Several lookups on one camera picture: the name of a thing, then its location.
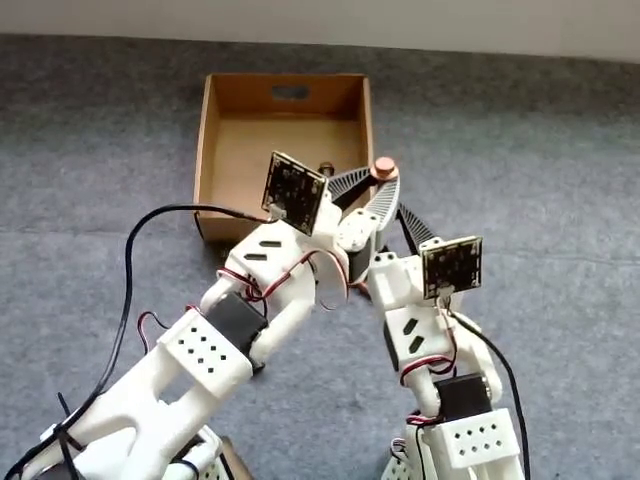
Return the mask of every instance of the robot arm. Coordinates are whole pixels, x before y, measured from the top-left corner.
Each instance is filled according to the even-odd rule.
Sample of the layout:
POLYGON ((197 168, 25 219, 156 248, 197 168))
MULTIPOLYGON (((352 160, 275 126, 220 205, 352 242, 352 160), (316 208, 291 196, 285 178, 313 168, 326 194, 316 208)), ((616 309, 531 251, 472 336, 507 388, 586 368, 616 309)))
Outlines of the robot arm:
MULTIPOLYGON (((298 205, 283 208, 277 202, 277 188, 269 190, 272 181, 281 188, 280 193, 289 191, 292 185, 283 187, 282 179, 291 179, 300 171, 307 174, 305 170, 308 169, 292 159, 274 154, 265 198, 269 199, 267 206, 273 206, 273 211, 284 218, 258 227, 240 242, 230 252, 223 275, 203 296, 200 308, 188 310, 160 337, 149 354, 99 396, 70 427, 68 434, 73 439, 89 445, 87 452, 74 462, 78 466, 84 462, 84 472, 92 471, 87 458, 96 458, 89 451, 95 452, 98 445, 102 445, 101 452, 109 449, 103 456, 114 452, 122 456, 119 467, 113 467, 110 476, 103 471, 90 477, 91 480, 176 478, 176 467, 167 468, 168 465, 206 428, 207 420, 218 407, 251 378, 256 367, 263 365, 309 315, 316 303, 316 282, 322 282, 333 269, 339 272, 346 292, 349 256, 337 241, 342 210, 332 203, 326 184, 311 176, 312 193, 318 190, 320 193, 313 218, 296 210, 298 205), (274 170, 274 165, 286 166, 288 175, 274 170), (270 321, 235 295, 248 281, 271 310, 277 312, 270 321), (233 305, 232 315, 224 311, 229 305, 233 305), (242 313, 238 308, 252 313, 237 316, 242 313), (243 318, 250 321, 239 321, 243 318), (164 404, 160 400, 163 390, 181 373, 191 378, 191 386, 179 400, 164 404), (109 444, 108 439, 119 441, 120 450, 109 444)), ((22 479, 34 479, 62 459, 60 444, 54 442, 26 466, 22 479)))
POLYGON ((414 255, 379 254, 368 284, 393 367, 419 411, 383 478, 408 470, 412 480, 522 480, 509 412, 494 410, 502 383, 487 345, 458 322, 480 331, 457 312, 458 292, 479 286, 479 239, 444 242, 402 205, 398 216, 414 255), (458 376, 460 362, 468 373, 458 376))

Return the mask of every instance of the open cardboard box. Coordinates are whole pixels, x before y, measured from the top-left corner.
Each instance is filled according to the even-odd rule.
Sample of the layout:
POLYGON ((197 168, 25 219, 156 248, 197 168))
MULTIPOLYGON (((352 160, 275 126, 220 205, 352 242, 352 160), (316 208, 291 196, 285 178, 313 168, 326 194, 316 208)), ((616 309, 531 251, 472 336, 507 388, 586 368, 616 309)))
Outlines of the open cardboard box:
MULTIPOLYGON (((215 74, 205 84, 194 201, 266 218, 260 205, 271 152, 335 173, 371 165, 369 82, 363 75, 215 74)), ((207 241, 238 241, 255 223, 212 212, 207 241)))

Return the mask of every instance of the red wire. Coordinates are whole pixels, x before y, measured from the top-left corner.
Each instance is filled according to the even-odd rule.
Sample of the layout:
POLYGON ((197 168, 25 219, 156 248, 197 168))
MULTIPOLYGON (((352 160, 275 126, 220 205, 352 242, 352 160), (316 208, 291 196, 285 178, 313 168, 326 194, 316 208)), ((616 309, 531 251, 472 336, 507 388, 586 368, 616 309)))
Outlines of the red wire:
POLYGON ((220 268, 219 271, 244 283, 246 285, 245 295, 247 296, 247 299, 249 301, 252 301, 252 302, 266 301, 266 299, 269 298, 269 296, 271 296, 278 288, 280 288, 282 284, 284 284, 287 280, 289 280, 289 278, 291 278, 291 272, 293 272, 293 270, 295 270, 296 267, 298 267, 299 265, 302 265, 305 262, 310 261, 311 257, 317 253, 326 253, 335 260, 335 263, 338 267, 338 271, 340 273, 340 276, 344 284, 345 298, 348 298, 349 288, 348 288, 348 282, 347 282, 347 274, 345 273, 344 268, 342 267, 342 264, 340 263, 340 260, 338 259, 338 257, 333 252, 330 252, 328 250, 310 250, 309 252, 305 253, 291 267, 289 267, 282 275, 280 275, 280 277, 278 277, 273 283, 271 283, 264 290, 264 292, 260 291, 260 287, 258 286, 255 280, 250 280, 248 277, 241 275, 237 272, 234 272, 230 268, 223 267, 223 268, 220 268))
POLYGON ((402 373, 400 374, 400 385, 404 387, 405 377, 414 370, 417 370, 420 367, 424 367, 425 365, 433 365, 434 363, 440 362, 446 362, 450 364, 451 359, 449 359, 449 357, 446 357, 445 355, 430 355, 428 357, 422 357, 411 362, 409 365, 402 369, 402 373))
POLYGON ((165 330, 168 330, 169 327, 166 326, 165 324, 163 324, 160 319, 158 318, 158 315, 155 312, 152 312, 151 310, 147 310, 144 311, 140 314, 140 316, 138 317, 138 322, 137 322, 137 327, 138 327, 138 335, 140 335, 140 340, 142 340, 142 346, 144 347, 144 354, 146 355, 147 353, 149 353, 149 341, 147 340, 147 336, 144 333, 144 321, 145 319, 151 316, 155 319, 156 323, 164 328, 165 330))

